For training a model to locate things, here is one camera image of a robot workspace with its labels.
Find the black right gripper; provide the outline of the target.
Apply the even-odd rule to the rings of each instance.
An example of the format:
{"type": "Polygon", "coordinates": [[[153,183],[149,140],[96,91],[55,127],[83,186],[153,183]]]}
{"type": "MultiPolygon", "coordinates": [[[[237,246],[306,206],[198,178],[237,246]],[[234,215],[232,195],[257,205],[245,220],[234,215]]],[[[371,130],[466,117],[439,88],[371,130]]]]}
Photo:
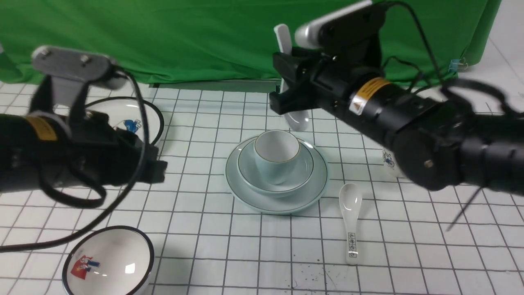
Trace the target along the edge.
{"type": "Polygon", "coordinates": [[[350,101],[365,82],[382,76],[382,51],[372,47],[363,59],[349,62],[355,55],[355,49],[333,57],[307,49],[300,49],[298,55],[273,53],[274,69],[288,89],[270,94],[271,110],[285,115],[322,109],[347,125],[361,127],[358,115],[349,110],[350,101]]]}

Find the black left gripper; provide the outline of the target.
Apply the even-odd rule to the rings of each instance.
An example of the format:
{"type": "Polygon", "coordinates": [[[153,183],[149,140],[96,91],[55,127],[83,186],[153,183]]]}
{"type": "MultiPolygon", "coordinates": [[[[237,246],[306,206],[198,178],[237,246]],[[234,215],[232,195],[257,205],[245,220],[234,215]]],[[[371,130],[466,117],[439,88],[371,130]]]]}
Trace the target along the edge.
{"type": "Polygon", "coordinates": [[[113,144],[100,144],[88,138],[85,121],[71,126],[72,137],[65,143],[65,154],[73,166],[99,185],[129,183],[138,167],[137,182],[159,184],[165,181],[168,163],[158,159],[159,148],[143,143],[133,134],[117,137],[113,144]]]}

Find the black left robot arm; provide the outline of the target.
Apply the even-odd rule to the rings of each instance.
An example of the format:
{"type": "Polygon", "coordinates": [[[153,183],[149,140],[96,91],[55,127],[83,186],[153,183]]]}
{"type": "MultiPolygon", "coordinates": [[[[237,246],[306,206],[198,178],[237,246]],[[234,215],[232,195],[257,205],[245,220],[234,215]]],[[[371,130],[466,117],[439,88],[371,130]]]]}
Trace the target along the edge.
{"type": "Polygon", "coordinates": [[[63,130],[65,116],[41,118],[1,115],[1,192],[20,192],[45,187],[129,183],[146,148],[138,183],[163,183],[167,162],[158,159],[159,149],[138,136],[111,127],[109,117],[92,112],[72,129],[63,130]]]}

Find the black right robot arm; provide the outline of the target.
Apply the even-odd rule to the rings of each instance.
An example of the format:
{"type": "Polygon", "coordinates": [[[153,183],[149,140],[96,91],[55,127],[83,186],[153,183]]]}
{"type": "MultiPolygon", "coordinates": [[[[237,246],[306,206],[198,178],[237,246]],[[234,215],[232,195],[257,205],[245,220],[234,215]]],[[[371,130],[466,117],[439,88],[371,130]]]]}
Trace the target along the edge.
{"type": "Polygon", "coordinates": [[[523,194],[523,120],[475,114],[382,79],[382,53],[329,56],[294,48],[273,66],[289,88],[270,95],[277,114],[323,109],[391,151],[404,175],[430,191],[467,183],[523,194]]]}

